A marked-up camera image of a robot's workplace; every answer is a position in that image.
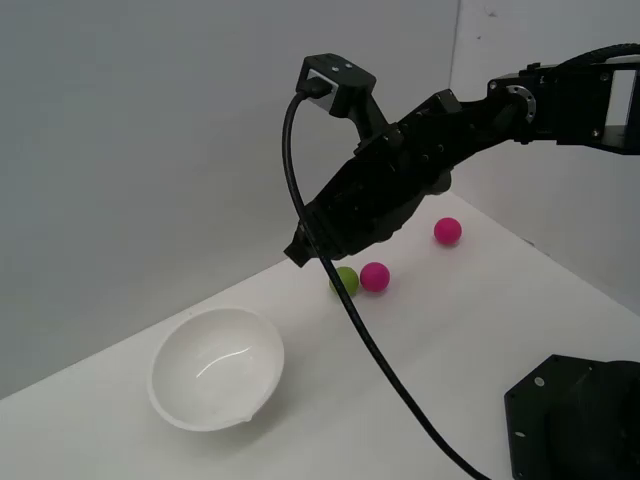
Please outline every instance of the pink ball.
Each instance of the pink ball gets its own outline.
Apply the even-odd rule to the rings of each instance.
[[[367,263],[360,272],[360,284],[369,292],[381,292],[391,280],[389,269],[378,262]]]
[[[441,218],[433,227],[433,234],[442,245],[455,245],[462,236],[462,225],[455,218]]]

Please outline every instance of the white wall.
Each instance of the white wall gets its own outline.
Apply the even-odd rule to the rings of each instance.
[[[528,63],[640,42],[639,18],[637,0],[463,0],[453,91],[483,98],[491,78]],[[510,142],[453,175],[457,194],[636,313],[639,184],[638,157],[552,143]]]
[[[0,397],[280,260],[280,128],[305,55],[378,76],[390,118],[449,82],[451,0],[0,5]],[[305,106],[307,197],[354,129]]]

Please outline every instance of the ball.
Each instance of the ball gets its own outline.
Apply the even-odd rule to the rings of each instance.
[[[352,297],[358,291],[358,287],[360,286],[360,281],[358,280],[358,274],[351,267],[338,267],[336,268],[338,271],[338,275],[340,276],[340,280],[342,280],[342,284],[347,289],[347,292]],[[329,281],[329,286],[333,293],[336,293],[336,288],[333,286],[333,283]]]
[[[379,262],[367,263],[360,272],[362,288],[369,292],[382,292],[389,285],[389,269]]]
[[[455,245],[462,236],[462,225],[455,218],[441,218],[433,227],[433,235],[442,245]]]

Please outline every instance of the robotic arm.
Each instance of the robotic arm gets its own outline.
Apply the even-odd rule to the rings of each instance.
[[[305,58],[296,90],[314,77],[327,82],[331,92],[312,101],[353,121],[360,137],[355,156],[305,206],[322,251],[339,260],[388,240],[425,195],[449,189],[457,164],[507,140],[640,155],[640,59],[628,56],[638,54],[639,45],[616,45],[557,66],[532,64],[491,80],[483,100],[460,102],[443,90],[397,123],[376,104],[373,75],[334,54]],[[636,71],[636,82],[627,124],[608,126],[618,70]],[[300,267],[316,256],[300,224],[285,253]]]

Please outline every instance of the white table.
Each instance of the white table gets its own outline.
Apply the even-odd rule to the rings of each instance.
[[[465,230],[430,237],[442,216]],[[427,198],[379,260],[382,297],[356,304],[445,438],[491,478],[511,478],[502,396],[551,353],[640,361],[640,318],[453,195]],[[215,306],[279,328],[285,370],[254,420],[191,433],[152,410],[145,377],[178,322]],[[0,477],[47,479],[463,479],[361,345],[317,262],[283,262],[0,401]]]

